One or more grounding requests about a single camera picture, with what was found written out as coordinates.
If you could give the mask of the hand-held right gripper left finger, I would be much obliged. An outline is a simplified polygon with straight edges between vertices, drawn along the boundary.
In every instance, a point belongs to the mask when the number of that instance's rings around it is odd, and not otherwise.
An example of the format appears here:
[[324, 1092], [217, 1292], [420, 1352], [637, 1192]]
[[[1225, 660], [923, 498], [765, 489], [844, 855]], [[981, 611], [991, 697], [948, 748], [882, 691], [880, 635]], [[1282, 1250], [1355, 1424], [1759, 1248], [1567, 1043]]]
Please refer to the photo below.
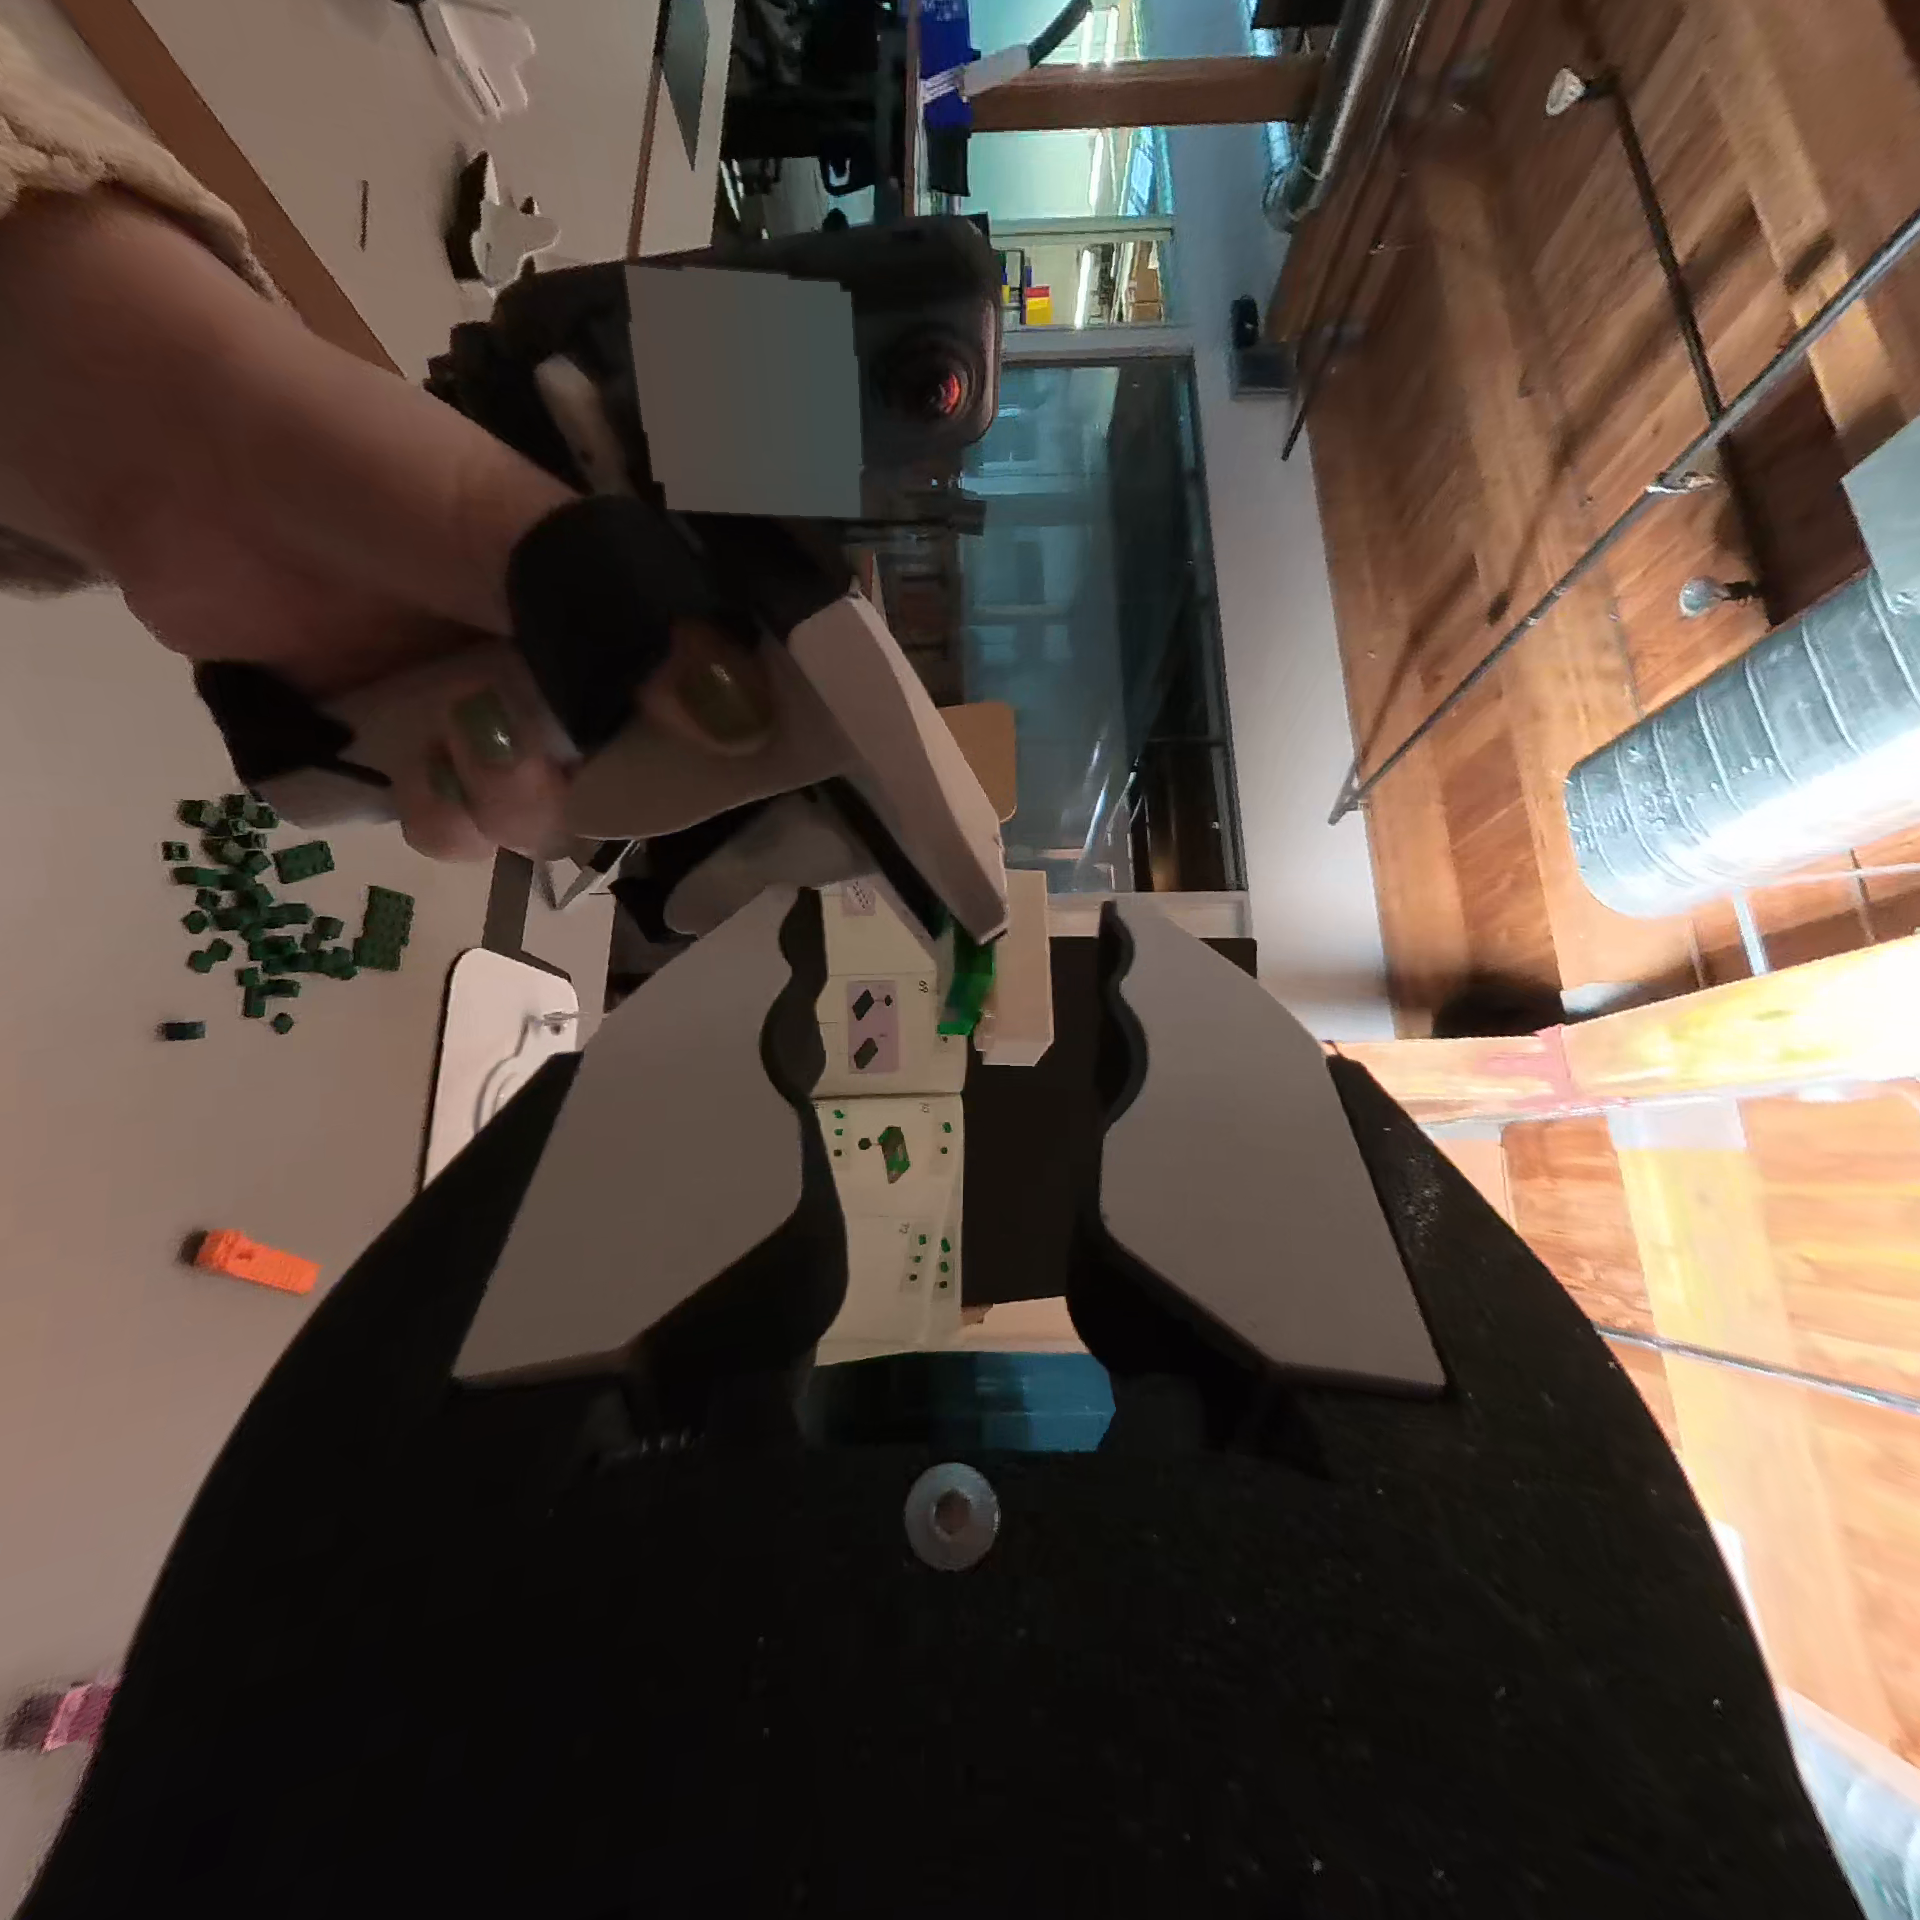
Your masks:
[[848, 1297], [815, 1110], [819, 894], [763, 894], [643, 983], [580, 1054], [453, 1375], [588, 1377], [644, 1339], [812, 1355]]

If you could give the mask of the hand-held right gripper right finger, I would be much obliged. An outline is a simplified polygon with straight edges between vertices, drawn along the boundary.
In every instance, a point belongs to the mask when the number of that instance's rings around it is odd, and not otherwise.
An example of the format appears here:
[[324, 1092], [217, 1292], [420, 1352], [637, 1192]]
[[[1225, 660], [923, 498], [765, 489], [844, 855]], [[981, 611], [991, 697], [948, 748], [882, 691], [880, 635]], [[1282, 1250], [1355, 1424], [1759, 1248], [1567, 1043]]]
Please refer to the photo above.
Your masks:
[[1092, 1123], [1067, 1306], [1112, 1377], [1448, 1391], [1321, 1043], [1149, 904], [1100, 912]]

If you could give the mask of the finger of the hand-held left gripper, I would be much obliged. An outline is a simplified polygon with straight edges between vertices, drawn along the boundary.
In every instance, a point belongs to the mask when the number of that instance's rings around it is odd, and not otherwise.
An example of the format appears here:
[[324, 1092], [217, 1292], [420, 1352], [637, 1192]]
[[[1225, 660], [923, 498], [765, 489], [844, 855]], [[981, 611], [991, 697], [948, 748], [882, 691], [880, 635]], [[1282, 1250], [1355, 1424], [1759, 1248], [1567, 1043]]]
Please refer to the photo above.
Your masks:
[[848, 811], [759, 811], [665, 889], [663, 927], [705, 938], [769, 889], [829, 892], [899, 858], [889, 833]]
[[859, 593], [805, 617], [787, 654], [848, 742], [845, 779], [913, 879], [975, 945], [1011, 923], [1002, 820], [920, 675]]

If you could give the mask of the white lego brick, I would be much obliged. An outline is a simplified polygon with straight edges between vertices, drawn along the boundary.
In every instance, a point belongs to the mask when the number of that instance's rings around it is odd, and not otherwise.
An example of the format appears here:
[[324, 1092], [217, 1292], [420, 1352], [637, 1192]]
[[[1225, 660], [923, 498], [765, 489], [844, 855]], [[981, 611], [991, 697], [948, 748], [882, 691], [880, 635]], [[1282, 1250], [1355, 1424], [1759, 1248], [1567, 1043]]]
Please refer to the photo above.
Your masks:
[[992, 945], [992, 988], [972, 1048], [988, 1068], [1036, 1068], [1055, 1043], [1049, 889], [1043, 871], [1009, 871], [1009, 921]]

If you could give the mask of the pile of dark green lego pieces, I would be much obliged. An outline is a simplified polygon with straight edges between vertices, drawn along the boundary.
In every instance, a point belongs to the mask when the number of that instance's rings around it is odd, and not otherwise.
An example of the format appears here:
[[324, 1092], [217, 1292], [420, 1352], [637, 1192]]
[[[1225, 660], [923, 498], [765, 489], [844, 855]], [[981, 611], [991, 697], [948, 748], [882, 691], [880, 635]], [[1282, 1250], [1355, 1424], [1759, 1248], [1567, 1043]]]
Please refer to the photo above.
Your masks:
[[189, 980], [225, 990], [248, 1031], [290, 1038], [329, 994], [412, 959], [419, 899], [341, 830], [295, 828], [245, 790], [181, 798], [157, 841]]

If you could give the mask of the pink lego piece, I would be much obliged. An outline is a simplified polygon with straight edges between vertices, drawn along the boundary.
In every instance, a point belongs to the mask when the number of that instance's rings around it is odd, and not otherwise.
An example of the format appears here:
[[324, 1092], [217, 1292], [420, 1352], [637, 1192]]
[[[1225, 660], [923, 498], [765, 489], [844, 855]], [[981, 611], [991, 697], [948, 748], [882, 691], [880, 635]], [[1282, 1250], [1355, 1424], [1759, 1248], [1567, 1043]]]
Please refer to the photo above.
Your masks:
[[3, 1712], [3, 1751], [45, 1758], [97, 1747], [122, 1676], [109, 1672], [15, 1699]]

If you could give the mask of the white book stand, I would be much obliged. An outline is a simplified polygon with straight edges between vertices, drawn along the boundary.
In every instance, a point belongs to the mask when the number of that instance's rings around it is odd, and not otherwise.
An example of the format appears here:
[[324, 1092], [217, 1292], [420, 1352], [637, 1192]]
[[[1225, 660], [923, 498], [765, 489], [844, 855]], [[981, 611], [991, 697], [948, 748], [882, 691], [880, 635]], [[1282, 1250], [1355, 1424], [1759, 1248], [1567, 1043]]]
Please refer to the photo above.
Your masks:
[[449, 972], [419, 1188], [584, 1038], [580, 1000], [567, 975], [504, 951], [466, 950]]

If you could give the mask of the open instruction book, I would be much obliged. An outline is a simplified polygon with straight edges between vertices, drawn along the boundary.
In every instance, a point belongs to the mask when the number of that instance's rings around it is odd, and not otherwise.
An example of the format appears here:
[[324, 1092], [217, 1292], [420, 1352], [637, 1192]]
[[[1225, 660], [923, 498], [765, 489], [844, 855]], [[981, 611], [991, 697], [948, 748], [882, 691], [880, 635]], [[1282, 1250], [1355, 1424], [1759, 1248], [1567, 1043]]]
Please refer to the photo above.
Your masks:
[[969, 1043], [940, 1028], [952, 942], [876, 876], [823, 889], [821, 907], [812, 1105], [848, 1230], [848, 1289], [821, 1362], [940, 1352], [963, 1324]]

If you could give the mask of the loose grey wedge part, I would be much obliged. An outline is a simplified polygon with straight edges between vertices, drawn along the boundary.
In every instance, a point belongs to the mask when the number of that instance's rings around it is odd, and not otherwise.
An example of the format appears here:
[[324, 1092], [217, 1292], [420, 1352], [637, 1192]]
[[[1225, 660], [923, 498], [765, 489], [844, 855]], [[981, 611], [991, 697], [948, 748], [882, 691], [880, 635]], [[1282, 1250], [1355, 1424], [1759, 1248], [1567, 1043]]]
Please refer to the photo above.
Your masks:
[[525, 74], [537, 59], [537, 38], [508, 7], [479, 2], [400, 2], [417, 20], [427, 52], [483, 123], [528, 110]]
[[537, 259], [561, 240], [561, 224], [535, 199], [514, 199], [500, 183], [495, 156], [481, 151], [460, 169], [444, 251], [450, 278], [464, 289], [500, 292], [537, 270]]

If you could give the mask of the orange brick separator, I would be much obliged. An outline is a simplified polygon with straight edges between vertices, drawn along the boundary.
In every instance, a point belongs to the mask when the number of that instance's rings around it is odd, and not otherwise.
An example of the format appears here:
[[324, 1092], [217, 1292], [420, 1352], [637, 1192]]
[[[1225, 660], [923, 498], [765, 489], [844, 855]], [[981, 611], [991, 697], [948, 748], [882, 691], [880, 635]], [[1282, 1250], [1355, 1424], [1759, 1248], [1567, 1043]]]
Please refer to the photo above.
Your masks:
[[307, 1297], [320, 1283], [320, 1267], [239, 1230], [202, 1230], [184, 1240], [181, 1260], [225, 1280]]

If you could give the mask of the grey desk with wooden edge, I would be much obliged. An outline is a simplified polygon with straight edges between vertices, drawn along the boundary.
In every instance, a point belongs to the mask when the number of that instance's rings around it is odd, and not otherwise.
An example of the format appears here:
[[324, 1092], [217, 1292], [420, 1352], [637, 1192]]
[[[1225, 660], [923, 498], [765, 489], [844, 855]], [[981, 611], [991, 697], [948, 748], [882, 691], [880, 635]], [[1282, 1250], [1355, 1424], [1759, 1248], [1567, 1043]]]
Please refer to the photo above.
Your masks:
[[531, 103], [484, 123], [405, 6], [12, 6], [248, 227], [304, 324], [417, 378], [479, 292], [449, 266], [487, 153], [557, 228], [556, 267], [708, 244], [735, 6], [512, 6]]

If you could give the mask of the silver ventilation duct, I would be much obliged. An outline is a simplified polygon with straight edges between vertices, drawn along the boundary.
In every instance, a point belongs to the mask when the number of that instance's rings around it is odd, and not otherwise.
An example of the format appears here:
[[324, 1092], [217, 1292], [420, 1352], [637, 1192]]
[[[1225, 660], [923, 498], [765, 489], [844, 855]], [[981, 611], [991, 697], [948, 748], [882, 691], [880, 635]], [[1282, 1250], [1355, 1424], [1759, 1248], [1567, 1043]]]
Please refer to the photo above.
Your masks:
[[1296, 234], [1333, 198], [1348, 160], [1363, 145], [1367, 115], [1393, 103], [1396, 75], [1417, 51], [1426, 6], [1344, 2], [1314, 6], [1329, 20], [1300, 25], [1307, 40], [1321, 32], [1319, 86], [1306, 119], [1291, 135], [1287, 167], [1265, 195], [1265, 218], [1276, 234]]
[[1917, 820], [1917, 598], [1869, 569], [1581, 760], [1593, 899], [1658, 921]]

